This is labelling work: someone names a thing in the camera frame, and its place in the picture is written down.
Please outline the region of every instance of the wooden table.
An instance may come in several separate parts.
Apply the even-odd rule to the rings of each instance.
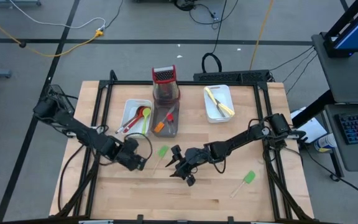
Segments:
[[[80,99],[76,106],[75,118],[90,124],[96,99],[98,82],[83,82]],[[121,123],[121,116],[127,99],[152,99],[152,85],[114,85],[109,107],[107,134],[113,135]],[[247,86],[230,86],[236,115],[228,123],[209,124],[206,119],[203,86],[180,86],[180,118],[178,134],[175,138],[156,138],[150,134],[154,152],[162,146],[179,144],[184,152],[189,147],[202,147],[204,143],[224,141],[247,129],[247,123],[257,118],[254,90]],[[268,92],[273,113],[283,113],[291,121],[287,98],[282,83],[269,83]],[[262,107],[265,112],[263,93],[260,91]],[[98,121],[101,120],[103,103]],[[138,153],[144,157],[150,152],[145,139],[139,139]],[[298,150],[296,142],[287,140],[290,149]],[[62,162],[79,148],[76,139],[69,139]],[[83,149],[68,165],[63,180],[62,204],[72,196],[78,186]],[[313,216],[308,189],[299,155],[290,151],[281,151],[287,189],[300,207],[309,216]],[[169,177],[174,166],[165,168],[172,153],[158,165],[155,174],[152,169],[158,161],[154,153],[143,171],[128,171],[120,165],[101,166],[98,172],[94,195],[92,218],[133,220],[143,214],[145,220],[204,220],[224,221],[233,216],[235,221],[274,221],[269,185],[264,161],[262,159],[262,141],[252,142],[233,151],[227,158],[224,174],[216,172],[212,164],[200,166],[195,174],[196,184],[187,186],[178,177]],[[256,178],[250,185],[240,189],[235,198],[231,192],[241,183],[242,178],[253,170]],[[50,214],[57,210],[57,188]],[[85,190],[82,212],[85,210]],[[277,195],[281,217],[285,217],[281,194]]]

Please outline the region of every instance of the green silicone spatula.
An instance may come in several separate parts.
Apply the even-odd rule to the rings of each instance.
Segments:
[[[241,189],[242,186],[244,186],[244,184],[250,184],[255,178],[255,172],[254,171],[249,171],[248,174],[243,178],[240,186],[238,186],[232,194],[230,194],[230,198],[234,198],[236,196],[236,194],[238,193],[238,191]]]
[[[150,108],[146,108],[143,110],[143,128],[142,128],[142,134],[146,134],[146,124],[147,124],[147,117],[150,115],[152,110]]]
[[[160,150],[158,150],[157,154],[159,156],[158,162],[156,163],[156,165],[154,166],[153,172],[152,172],[152,176],[155,173],[155,170],[158,166],[158,164],[161,162],[161,160],[164,158],[164,156],[166,155],[167,151],[169,150],[168,146],[162,146]]]

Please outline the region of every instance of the yellow cable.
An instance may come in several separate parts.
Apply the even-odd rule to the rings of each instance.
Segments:
[[[16,38],[14,38],[11,34],[9,34],[9,33],[8,33],[6,30],[4,30],[2,27],[0,27],[0,31],[1,31],[2,33],[4,33],[5,35],[7,35],[9,38],[11,38],[14,42],[16,42],[16,43],[18,43],[18,44],[21,44],[20,41],[18,41]],[[91,42],[92,40],[96,39],[97,37],[102,36],[102,35],[103,35],[103,32],[102,32],[102,31],[96,30],[95,35],[94,35],[92,38],[90,38],[90,40],[87,40],[87,41],[85,41],[85,42],[83,42],[83,43],[80,43],[80,44],[78,44],[78,45],[76,45],[76,46],[70,48],[69,50],[67,50],[67,51],[65,51],[65,52],[63,52],[63,53],[57,54],[57,55],[44,54],[44,53],[41,53],[41,52],[39,52],[39,51],[37,51],[37,50],[35,50],[35,49],[32,49],[32,48],[30,48],[30,47],[27,47],[27,49],[29,49],[29,50],[32,51],[33,53],[42,55],[42,56],[44,56],[44,57],[59,57],[59,56],[62,56],[62,55],[65,55],[65,54],[70,53],[72,50],[76,49],[77,47],[82,46],[82,45],[85,45],[85,44]]]
[[[266,12],[266,16],[265,16],[264,22],[262,23],[262,27],[260,28],[258,40],[256,41],[256,44],[255,44],[254,53],[252,54],[251,64],[249,65],[249,70],[251,70],[251,68],[252,68],[252,63],[254,62],[254,58],[255,58],[255,55],[256,55],[256,51],[257,51],[258,46],[259,46],[260,38],[262,38],[262,34],[263,34],[263,32],[264,32],[264,28],[265,28],[265,24],[266,24],[267,18],[269,17],[269,13],[270,13],[270,11],[272,10],[273,2],[274,2],[274,0],[270,0],[270,4],[268,5],[268,10],[267,10],[267,12]]]

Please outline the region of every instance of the cheese grater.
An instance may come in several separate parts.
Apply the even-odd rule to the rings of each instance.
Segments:
[[[178,100],[180,97],[175,66],[153,68],[153,97],[160,103]]]

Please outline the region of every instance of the gray carpet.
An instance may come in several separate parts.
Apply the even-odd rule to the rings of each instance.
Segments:
[[[42,1],[43,6],[23,6],[40,21],[66,23],[74,0]],[[224,1],[200,1],[221,17]],[[228,1],[227,11],[234,5]],[[110,20],[120,1],[81,0],[73,25],[82,24],[92,17]],[[256,40],[269,0],[239,1],[230,18],[223,22],[221,40]],[[262,40],[310,41],[312,34],[327,31],[343,13],[340,0],[281,0],[275,1],[267,21]],[[194,17],[206,22],[210,17],[200,7]],[[0,7],[0,25],[19,38],[59,39],[62,27],[33,23],[9,6]],[[89,39],[100,26],[95,21],[83,29],[70,30],[69,39]],[[143,0],[134,3],[124,0],[121,13],[105,31],[105,40],[144,39],[196,39],[214,40],[217,31],[210,26],[195,24],[187,12],[181,12],[168,1]],[[52,82],[59,84],[67,94],[77,95],[84,80],[106,79],[114,69],[120,80],[150,80],[151,67],[175,64],[179,80],[191,80],[201,72],[201,58],[213,49],[209,44],[90,44],[60,58]],[[57,44],[29,44],[41,52],[54,54]],[[73,44],[65,44],[68,50]],[[261,45],[252,69],[273,68],[293,58],[308,46]],[[253,45],[218,45],[216,55],[224,71],[248,70]],[[303,57],[273,71],[281,82]],[[294,84],[308,60],[285,82],[287,91]],[[12,169],[21,149],[45,77],[52,59],[34,55],[17,44],[0,44],[0,68],[12,70],[12,78],[0,78],[0,202]],[[217,70],[212,59],[206,69]],[[299,82],[288,94],[291,110],[307,106],[328,89],[318,58],[306,69]],[[22,172],[12,195],[4,221],[47,217],[52,202],[58,172],[62,163],[66,139],[50,127],[38,124],[24,162]],[[314,215],[327,222],[358,223],[358,192],[328,178],[307,154],[305,175],[311,195]],[[329,156],[315,154],[324,165],[332,169]],[[358,172],[345,172],[346,179],[358,186]]]

